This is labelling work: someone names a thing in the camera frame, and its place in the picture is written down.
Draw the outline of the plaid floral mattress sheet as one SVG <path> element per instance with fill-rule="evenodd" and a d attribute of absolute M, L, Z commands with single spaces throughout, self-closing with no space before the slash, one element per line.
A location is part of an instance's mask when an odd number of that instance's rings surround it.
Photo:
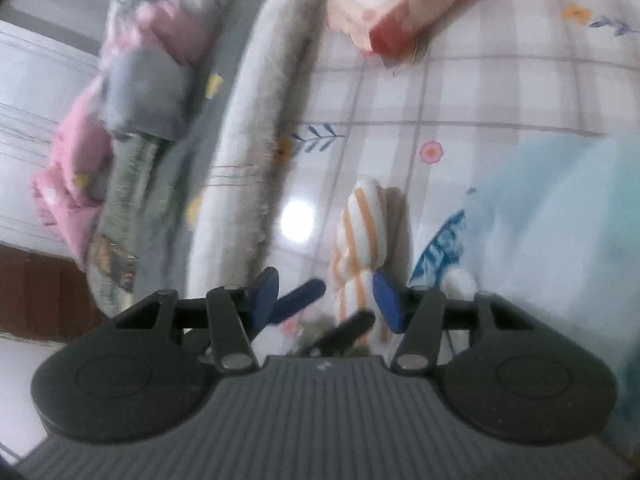
<path fill-rule="evenodd" d="M 401 66 L 322 32 L 298 88 L 267 257 L 282 287 L 326 276 L 361 179 L 387 190 L 387 261 L 406 278 L 470 187 L 521 143 L 639 141 L 639 0 L 476 0 Z"/>

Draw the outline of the white fluffy blanket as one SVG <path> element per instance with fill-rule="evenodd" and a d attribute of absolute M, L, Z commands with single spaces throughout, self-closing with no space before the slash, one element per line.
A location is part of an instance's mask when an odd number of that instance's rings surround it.
<path fill-rule="evenodd" d="M 323 0 L 265 0 L 224 110 L 201 192 L 184 293 L 244 285 L 264 239 L 277 128 Z"/>

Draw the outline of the grey bedsheet yellow stars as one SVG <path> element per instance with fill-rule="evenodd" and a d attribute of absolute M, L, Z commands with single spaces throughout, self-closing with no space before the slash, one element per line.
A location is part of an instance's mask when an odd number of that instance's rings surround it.
<path fill-rule="evenodd" d="M 135 300 L 157 289 L 186 291 L 189 252 L 198 223 L 188 219 L 188 209 L 203 194 L 244 51 L 264 2 L 231 0 L 224 5 L 214 25 L 213 43 L 196 71 L 186 130 L 177 141 L 164 141 L 155 149 L 139 209 Z"/>

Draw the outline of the orange white striped cloth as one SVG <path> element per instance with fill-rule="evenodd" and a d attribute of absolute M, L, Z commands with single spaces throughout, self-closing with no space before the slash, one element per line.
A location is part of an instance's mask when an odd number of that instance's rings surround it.
<path fill-rule="evenodd" d="M 385 190 L 378 181 L 361 180 L 338 218 L 329 278 L 338 322 L 363 310 L 374 314 L 372 328 L 357 341 L 371 353 L 382 353 L 390 343 L 390 329 L 373 296 L 373 275 L 386 263 L 387 253 Z"/>

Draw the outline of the pink patterned quilt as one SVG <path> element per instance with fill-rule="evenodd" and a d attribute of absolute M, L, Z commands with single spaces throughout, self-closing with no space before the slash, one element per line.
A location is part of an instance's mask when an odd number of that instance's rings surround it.
<path fill-rule="evenodd" d="M 111 0 L 98 73 L 32 179 L 41 222 L 113 316 L 134 302 L 134 236 L 154 164 L 186 132 L 195 71 L 232 0 Z"/>

